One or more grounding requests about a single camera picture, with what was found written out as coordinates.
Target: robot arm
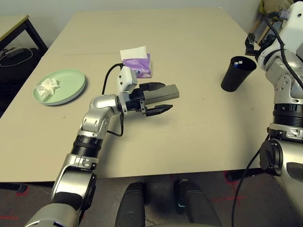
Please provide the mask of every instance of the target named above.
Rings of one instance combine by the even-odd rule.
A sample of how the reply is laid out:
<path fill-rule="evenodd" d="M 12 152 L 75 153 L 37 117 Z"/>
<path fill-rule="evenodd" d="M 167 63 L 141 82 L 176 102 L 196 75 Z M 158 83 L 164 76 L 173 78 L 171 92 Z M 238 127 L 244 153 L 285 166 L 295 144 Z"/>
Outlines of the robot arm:
<path fill-rule="evenodd" d="M 303 2 L 290 7 L 280 32 L 288 65 L 303 82 Z M 287 69 L 276 36 L 268 36 L 259 51 L 249 34 L 246 54 L 255 55 L 275 90 L 270 140 L 260 149 L 260 166 L 274 176 L 303 218 L 303 89 Z"/>
<path fill-rule="evenodd" d="M 177 98 L 175 85 L 147 83 L 136 88 L 137 79 L 128 67 L 121 69 L 117 79 L 118 97 L 95 97 L 85 114 L 70 154 L 67 154 L 51 193 L 51 203 L 42 207 L 25 227 L 77 227 L 95 192 L 98 154 L 105 139 L 112 116 L 142 112 L 146 116 L 161 114 L 172 105 L 160 105 L 147 109 L 148 104 Z"/>

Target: table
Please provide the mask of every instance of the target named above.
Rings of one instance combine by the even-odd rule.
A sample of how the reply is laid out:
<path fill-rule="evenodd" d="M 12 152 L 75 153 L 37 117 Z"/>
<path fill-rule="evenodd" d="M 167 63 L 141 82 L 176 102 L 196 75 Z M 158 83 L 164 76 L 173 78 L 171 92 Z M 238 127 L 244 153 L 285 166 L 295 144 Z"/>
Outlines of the table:
<path fill-rule="evenodd" d="M 274 96 L 259 68 L 233 93 L 220 87 L 230 58 L 243 55 L 246 36 L 219 8 L 76 14 L 0 119 L 0 181 L 55 180 L 90 100 L 120 62 L 119 50 L 141 45 L 151 53 L 153 77 L 138 83 L 176 84 L 180 97 L 164 102 L 174 106 L 163 114 L 126 115 L 123 137 L 108 134 L 103 143 L 98 177 L 245 168 L 266 137 Z M 61 106 L 36 102 L 34 85 L 62 68 L 84 72 L 85 91 Z M 118 72 L 110 75 L 106 94 L 117 92 Z M 118 119 L 110 126 L 119 131 Z"/>
<path fill-rule="evenodd" d="M 21 32 L 26 30 L 41 53 L 45 54 L 48 48 L 28 18 L 28 15 L 0 16 L 0 50 L 4 49 Z"/>

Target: plate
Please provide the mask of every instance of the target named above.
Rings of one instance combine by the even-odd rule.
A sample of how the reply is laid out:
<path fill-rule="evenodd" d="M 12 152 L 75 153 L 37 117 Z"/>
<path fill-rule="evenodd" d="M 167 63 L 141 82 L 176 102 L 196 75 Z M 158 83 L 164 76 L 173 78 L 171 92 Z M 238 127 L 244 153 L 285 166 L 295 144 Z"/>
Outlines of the plate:
<path fill-rule="evenodd" d="M 86 84 L 83 72 L 76 69 L 63 69 L 52 72 L 40 80 L 37 85 L 41 85 L 46 78 L 57 80 L 60 87 L 56 88 L 54 94 L 47 97 L 44 101 L 41 101 L 37 90 L 34 89 L 34 99 L 45 105 L 61 105 L 73 100 L 83 91 Z"/>

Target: cup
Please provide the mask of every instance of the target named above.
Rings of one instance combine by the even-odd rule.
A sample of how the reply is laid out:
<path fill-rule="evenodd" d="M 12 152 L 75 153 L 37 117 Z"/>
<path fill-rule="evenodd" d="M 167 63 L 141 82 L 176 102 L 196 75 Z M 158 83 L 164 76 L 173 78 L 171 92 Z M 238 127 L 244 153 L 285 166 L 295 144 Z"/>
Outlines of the cup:
<path fill-rule="evenodd" d="M 256 67 L 257 65 L 252 59 L 243 56 L 233 57 L 221 83 L 222 89 L 228 92 L 237 90 Z"/>

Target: crumpled tissue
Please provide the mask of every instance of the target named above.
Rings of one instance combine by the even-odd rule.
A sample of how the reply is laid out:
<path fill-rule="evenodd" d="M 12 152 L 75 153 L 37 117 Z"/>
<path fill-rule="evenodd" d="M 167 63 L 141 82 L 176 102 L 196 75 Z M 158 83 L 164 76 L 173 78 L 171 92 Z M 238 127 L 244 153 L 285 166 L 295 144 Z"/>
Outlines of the crumpled tissue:
<path fill-rule="evenodd" d="M 49 95 L 53 95 L 55 93 L 55 89 L 60 87 L 58 85 L 58 81 L 54 78 L 46 78 L 41 85 L 35 86 L 41 101 L 44 101 Z"/>

